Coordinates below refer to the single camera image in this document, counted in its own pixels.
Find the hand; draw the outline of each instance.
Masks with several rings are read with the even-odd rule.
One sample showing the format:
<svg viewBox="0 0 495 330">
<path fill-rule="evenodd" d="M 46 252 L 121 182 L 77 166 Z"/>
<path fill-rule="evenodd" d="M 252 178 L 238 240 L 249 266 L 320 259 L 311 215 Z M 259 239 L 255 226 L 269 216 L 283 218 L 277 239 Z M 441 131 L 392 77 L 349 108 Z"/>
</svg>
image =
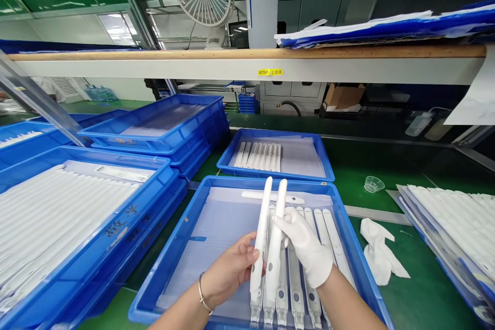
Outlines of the hand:
<svg viewBox="0 0 495 330">
<path fill-rule="evenodd" d="M 211 309 L 224 303 L 234 295 L 239 286 L 250 280 L 251 266 L 259 256 L 259 250 L 251 245 L 255 239 L 256 231 L 242 236 L 204 273 L 201 290 Z M 263 275 L 266 265 L 263 261 Z"/>
<path fill-rule="evenodd" d="M 322 246 L 316 233 L 295 208 L 285 208 L 285 214 L 283 219 L 274 216 L 273 222 L 291 240 L 295 253 L 304 267 L 309 285 L 316 289 L 330 275 L 334 264 L 333 253 Z"/>
</svg>

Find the white cotton glove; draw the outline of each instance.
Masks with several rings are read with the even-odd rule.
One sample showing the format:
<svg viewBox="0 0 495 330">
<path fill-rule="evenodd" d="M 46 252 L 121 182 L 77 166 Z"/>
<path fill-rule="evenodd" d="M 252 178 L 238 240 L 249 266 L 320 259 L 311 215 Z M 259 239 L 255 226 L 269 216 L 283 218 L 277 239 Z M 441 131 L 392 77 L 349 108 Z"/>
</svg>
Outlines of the white cotton glove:
<svg viewBox="0 0 495 330">
<path fill-rule="evenodd" d="M 293 207 L 285 208 L 283 219 L 274 216 L 273 222 L 292 241 L 309 285 L 314 289 L 323 285 L 334 264 L 331 250 L 320 244 L 306 219 Z"/>
</svg>

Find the yellow label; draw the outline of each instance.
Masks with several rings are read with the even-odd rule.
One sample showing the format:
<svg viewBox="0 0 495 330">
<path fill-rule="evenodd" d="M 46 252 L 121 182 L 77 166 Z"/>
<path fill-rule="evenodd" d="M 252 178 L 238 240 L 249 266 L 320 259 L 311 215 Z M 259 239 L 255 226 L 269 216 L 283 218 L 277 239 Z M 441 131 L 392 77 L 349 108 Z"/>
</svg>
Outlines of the yellow label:
<svg viewBox="0 0 495 330">
<path fill-rule="evenodd" d="M 283 75 L 283 74 L 284 74 L 284 70 L 281 69 L 270 70 L 270 75 L 272 76 Z"/>
<path fill-rule="evenodd" d="M 269 69 L 258 70 L 258 76 L 270 76 L 270 70 Z"/>
</svg>

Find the white shelf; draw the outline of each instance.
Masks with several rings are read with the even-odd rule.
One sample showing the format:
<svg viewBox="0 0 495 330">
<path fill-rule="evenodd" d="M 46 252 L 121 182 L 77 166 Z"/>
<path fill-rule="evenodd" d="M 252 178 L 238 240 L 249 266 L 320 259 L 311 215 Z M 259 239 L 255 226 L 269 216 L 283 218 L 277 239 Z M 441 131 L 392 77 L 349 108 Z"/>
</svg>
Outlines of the white shelf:
<svg viewBox="0 0 495 330">
<path fill-rule="evenodd" d="M 284 80 L 469 85 L 477 46 L 336 47 L 311 50 L 138 51 L 10 55 L 29 76 Z M 282 69 L 283 76 L 259 76 Z"/>
</svg>

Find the cardboard box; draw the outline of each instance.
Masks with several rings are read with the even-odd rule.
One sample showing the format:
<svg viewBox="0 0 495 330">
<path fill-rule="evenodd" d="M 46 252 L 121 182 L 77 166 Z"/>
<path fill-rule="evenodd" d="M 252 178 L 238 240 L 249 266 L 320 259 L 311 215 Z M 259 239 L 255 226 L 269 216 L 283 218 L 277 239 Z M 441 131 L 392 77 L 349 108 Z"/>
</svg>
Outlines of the cardboard box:
<svg viewBox="0 0 495 330">
<path fill-rule="evenodd" d="M 366 88 L 363 84 L 358 87 L 336 86 L 330 84 L 330 88 L 325 97 L 327 107 L 336 106 L 337 109 L 349 108 L 355 106 L 361 100 Z"/>
</svg>

